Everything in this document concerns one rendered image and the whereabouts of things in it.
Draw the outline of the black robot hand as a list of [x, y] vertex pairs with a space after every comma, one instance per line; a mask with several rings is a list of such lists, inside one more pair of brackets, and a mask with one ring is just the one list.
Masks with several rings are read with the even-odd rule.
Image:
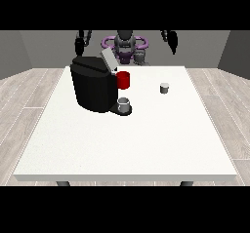
[[91, 39], [92, 31], [91, 30], [79, 30], [76, 34], [74, 46], [76, 55], [82, 56], [84, 49], [89, 46]]
[[178, 47], [178, 35], [174, 30], [162, 30], [161, 36], [164, 42], [167, 42], [172, 53], [175, 54]]

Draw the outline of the pale grey machine lid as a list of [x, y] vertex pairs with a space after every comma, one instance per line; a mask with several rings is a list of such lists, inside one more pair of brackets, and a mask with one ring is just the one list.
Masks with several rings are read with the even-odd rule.
[[118, 62], [117, 62], [111, 48], [106, 48], [106, 49], [102, 50], [101, 57], [103, 58], [106, 66], [110, 72], [114, 71], [117, 68]]

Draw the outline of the black coffee machine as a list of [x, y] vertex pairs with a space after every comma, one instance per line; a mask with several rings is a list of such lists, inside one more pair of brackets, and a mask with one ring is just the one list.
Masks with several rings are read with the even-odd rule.
[[111, 73], [104, 60], [97, 57], [76, 57], [70, 65], [73, 87], [77, 102], [83, 108], [99, 113], [113, 112], [120, 116], [132, 113], [118, 110], [116, 73]]

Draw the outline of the red pod holder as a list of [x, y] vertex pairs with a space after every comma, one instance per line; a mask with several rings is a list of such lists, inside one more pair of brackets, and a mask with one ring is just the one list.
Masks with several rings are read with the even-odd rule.
[[121, 90], [128, 89], [130, 87], [130, 73], [127, 71], [119, 71], [116, 73], [117, 88]]

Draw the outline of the small grey cup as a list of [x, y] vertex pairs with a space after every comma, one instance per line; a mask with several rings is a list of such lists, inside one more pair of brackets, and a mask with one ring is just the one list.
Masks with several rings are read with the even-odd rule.
[[118, 110], [122, 113], [128, 112], [130, 109], [130, 100], [126, 97], [121, 97], [117, 100]]

